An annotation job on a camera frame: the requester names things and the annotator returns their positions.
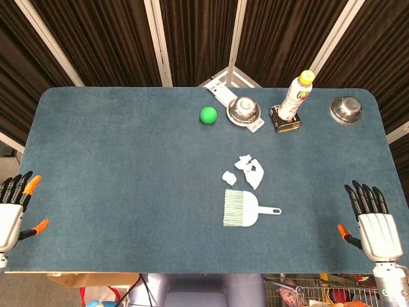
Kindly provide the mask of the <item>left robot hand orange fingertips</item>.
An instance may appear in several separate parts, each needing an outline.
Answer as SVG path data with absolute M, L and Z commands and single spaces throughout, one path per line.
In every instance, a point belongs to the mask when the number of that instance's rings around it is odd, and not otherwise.
M 36 186 L 42 177 L 33 175 L 32 171 L 1 182 L 1 256 L 11 251 L 18 241 L 34 237 L 42 233 L 49 225 L 44 219 L 37 226 L 21 230 L 24 215 Z

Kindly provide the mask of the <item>right robot hand orange thumb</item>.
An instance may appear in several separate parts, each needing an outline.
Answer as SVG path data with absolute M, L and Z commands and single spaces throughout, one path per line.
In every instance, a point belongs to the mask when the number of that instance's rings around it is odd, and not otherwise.
M 362 250 L 374 262 L 395 262 L 403 255 L 397 226 L 389 213 L 381 190 L 353 181 L 345 185 L 360 237 L 356 238 L 343 224 L 337 226 L 342 239 Z

